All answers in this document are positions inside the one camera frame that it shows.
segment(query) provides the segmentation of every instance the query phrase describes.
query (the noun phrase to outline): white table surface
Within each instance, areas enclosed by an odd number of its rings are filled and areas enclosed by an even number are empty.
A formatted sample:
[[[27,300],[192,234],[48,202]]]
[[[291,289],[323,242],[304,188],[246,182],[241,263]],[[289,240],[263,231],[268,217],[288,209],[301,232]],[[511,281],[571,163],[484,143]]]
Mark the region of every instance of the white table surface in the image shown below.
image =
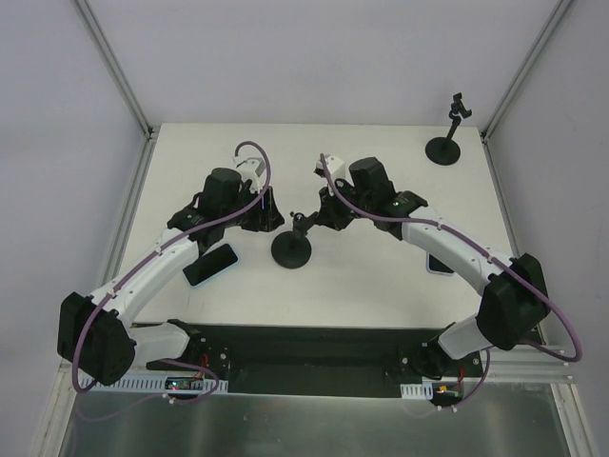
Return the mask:
[[[275,232],[231,228],[224,242],[240,258],[231,269],[191,288],[174,277],[139,314],[137,322],[177,318],[199,324],[357,328],[443,328],[478,310],[480,297],[457,275],[430,274],[425,253],[356,220],[341,232],[315,227],[303,268],[279,267],[273,238],[291,228],[289,212],[319,208],[324,180],[315,174],[320,152],[347,164],[376,156],[396,190],[410,189],[445,219],[486,246],[511,252],[478,131],[460,128],[461,160],[430,162],[426,142],[447,128],[314,125],[164,124],[159,133],[130,231],[123,265],[158,237],[171,215],[203,188],[218,167],[232,167],[235,146],[259,143],[268,153],[272,185],[286,224]],[[257,154],[242,149],[243,154]]]

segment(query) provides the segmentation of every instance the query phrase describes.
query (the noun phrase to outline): white wall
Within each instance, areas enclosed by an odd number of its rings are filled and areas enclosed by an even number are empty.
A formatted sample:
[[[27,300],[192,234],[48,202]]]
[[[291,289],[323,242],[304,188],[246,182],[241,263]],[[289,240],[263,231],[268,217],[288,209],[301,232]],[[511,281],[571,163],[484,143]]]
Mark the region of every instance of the white wall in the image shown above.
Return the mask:
[[[68,0],[3,2],[0,61],[0,454],[24,457],[143,142]]]
[[[162,122],[483,127],[557,0],[90,0]]]
[[[609,455],[609,2],[579,0],[491,138],[520,248],[584,343],[577,382]],[[550,339],[566,342],[558,326]]]

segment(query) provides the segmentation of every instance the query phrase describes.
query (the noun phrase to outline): black smartphone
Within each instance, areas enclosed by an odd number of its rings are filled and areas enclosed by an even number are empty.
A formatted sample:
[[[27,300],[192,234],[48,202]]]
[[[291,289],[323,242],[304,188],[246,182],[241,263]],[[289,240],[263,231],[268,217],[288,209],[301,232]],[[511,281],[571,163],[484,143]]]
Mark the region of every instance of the black smartphone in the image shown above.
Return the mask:
[[[225,244],[202,255],[184,268],[183,272],[188,283],[195,287],[236,264],[238,260],[239,257],[237,257],[233,248],[229,244]]]
[[[455,273],[452,269],[447,267],[445,264],[440,262],[437,258],[435,258],[433,255],[430,255],[429,253],[427,254],[427,271],[433,274],[445,274],[448,276]]]

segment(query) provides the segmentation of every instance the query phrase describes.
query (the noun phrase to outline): black round base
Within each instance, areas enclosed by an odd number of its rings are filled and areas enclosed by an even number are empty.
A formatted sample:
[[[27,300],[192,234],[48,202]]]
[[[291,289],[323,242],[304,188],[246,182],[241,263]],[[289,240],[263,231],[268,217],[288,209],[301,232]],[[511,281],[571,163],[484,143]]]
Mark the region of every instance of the black round base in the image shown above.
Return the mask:
[[[284,268],[300,268],[311,258],[311,243],[297,237],[293,231],[285,231],[275,237],[270,245],[275,262]]]
[[[439,136],[429,140],[425,146],[425,155],[434,164],[453,165],[461,157],[461,148],[453,140]]]

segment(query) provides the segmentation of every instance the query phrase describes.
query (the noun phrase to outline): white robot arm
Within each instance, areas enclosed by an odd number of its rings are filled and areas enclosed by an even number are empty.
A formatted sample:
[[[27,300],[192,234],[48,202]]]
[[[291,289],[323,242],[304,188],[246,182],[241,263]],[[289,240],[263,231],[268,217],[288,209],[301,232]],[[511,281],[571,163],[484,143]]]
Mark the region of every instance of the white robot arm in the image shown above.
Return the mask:
[[[264,172],[265,162],[256,157],[236,160],[235,169],[215,169],[207,177],[203,191],[171,217],[167,229],[133,265],[87,297],[76,292],[67,297],[61,306],[58,353],[73,361],[85,322],[103,300],[111,297],[88,329],[80,354],[80,369],[109,386],[131,366],[144,366],[160,359],[179,359],[199,365],[202,349],[196,329],[177,320],[145,328],[133,328],[132,324],[173,276],[223,238],[225,229],[239,226],[249,231],[272,231],[284,222],[269,188],[260,203],[241,216],[214,227],[197,229],[257,198],[263,190]],[[138,268],[148,257],[151,258]]]
[[[332,179],[341,197],[352,208],[381,216],[376,221],[373,219],[378,229],[425,250],[457,272],[481,297],[477,314],[449,326],[424,346],[422,353],[414,360],[420,374],[440,377],[451,361],[485,348],[494,346],[509,350],[547,316],[549,309],[544,303],[489,261],[489,256],[501,261],[547,296],[540,263],[533,256],[524,254],[520,258],[512,258],[493,248],[484,249],[483,255],[474,248],[474,245],[481,244],[467,243],[451,233],[447,228],[455,226],[444,220],[419,195],[408,190],[395,191],[383,164],[375,157],[351,164],[349,173],[353,184],[344,179],[344,162],[341,159],[326,156],[325,163],[328,178]],[[317,162],[315,173],[324,176],[321,160]],[[301,221],[314,219],[310,226],[341,230],[353,219],[362,217],[341,201],[331,186],[320,190],[320,199],[321,207],[314,217],[301,217]],[[409,222],[388,222],[396,218]]]

